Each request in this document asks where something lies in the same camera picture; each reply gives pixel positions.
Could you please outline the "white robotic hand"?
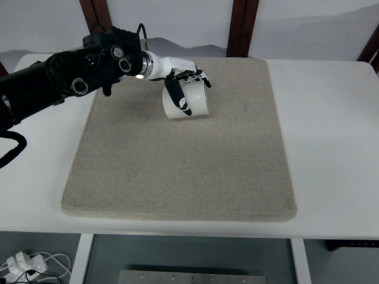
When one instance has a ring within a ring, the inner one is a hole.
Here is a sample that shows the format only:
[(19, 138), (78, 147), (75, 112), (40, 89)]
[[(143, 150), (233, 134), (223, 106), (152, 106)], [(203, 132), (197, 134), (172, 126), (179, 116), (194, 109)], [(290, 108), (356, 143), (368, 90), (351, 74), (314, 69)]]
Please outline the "white robotic hand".
[[(165, 87), (172, 102), (186, 116), (191, 116), (192, 111), (187, 104), (184, 91), (180, 85), (203, 81), (206, 87), (211, 87), (211, 83), (205, 73), (188, 59), (159, 57), (151, 51), (146, 51), (146, 67), (146, 79), (164, 79)], [(171, 73), (177, 76), (177, 80), (169, 76)]]

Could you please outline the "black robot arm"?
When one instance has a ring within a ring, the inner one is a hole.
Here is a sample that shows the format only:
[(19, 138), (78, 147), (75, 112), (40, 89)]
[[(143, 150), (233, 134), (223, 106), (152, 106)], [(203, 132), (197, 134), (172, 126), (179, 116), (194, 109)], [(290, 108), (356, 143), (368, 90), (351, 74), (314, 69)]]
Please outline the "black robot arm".
[(112, 26), (84, 37), (82, 49), (56, 53), (1, 77), (1, 131), (70, 96), (82, 97), (99, 88), (110, 96), (112, 85), (123, 76), (163, 80), (172, 102), (186, 116), (193, 111), (181, 86), (192, 82), (211, 86), (194, 62), (142, 50), (138, 32)]

